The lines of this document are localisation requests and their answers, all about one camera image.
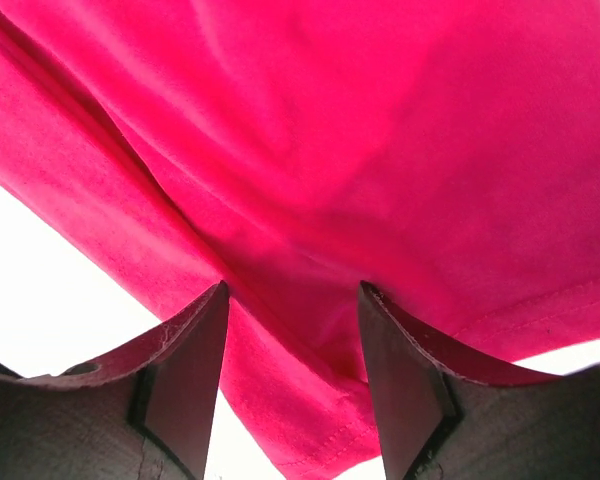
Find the pink red t shirt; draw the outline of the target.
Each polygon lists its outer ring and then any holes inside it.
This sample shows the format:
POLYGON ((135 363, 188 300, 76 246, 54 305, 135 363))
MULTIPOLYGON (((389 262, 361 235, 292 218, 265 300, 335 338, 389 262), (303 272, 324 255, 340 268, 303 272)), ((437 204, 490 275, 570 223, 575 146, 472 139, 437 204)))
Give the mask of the pink red t shirt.
POLYGON ((330 479, 379 454, 361 281, 600 338, 600 1, 0 1, 0 185, 161 319, 227 282, 225 397, 330 479))

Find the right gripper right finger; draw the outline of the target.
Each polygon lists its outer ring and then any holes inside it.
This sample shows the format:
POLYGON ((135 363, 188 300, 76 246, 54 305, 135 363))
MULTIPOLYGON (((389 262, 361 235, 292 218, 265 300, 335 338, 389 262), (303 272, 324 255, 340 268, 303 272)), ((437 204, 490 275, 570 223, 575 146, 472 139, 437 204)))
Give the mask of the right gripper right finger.
POLYGON ((520 367, 427 325, 374 285, 358 325, 390 479, 600 479, 600 364, 520 367))

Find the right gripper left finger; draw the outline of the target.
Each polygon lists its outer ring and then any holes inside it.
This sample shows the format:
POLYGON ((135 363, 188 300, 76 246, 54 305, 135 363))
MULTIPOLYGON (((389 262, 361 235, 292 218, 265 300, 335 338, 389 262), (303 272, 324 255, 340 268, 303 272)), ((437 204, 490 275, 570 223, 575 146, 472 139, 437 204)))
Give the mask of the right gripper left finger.
POLYGON ((200 479, 228 326, 219 283, 60 375, 0 363, 0 479, 200 479))

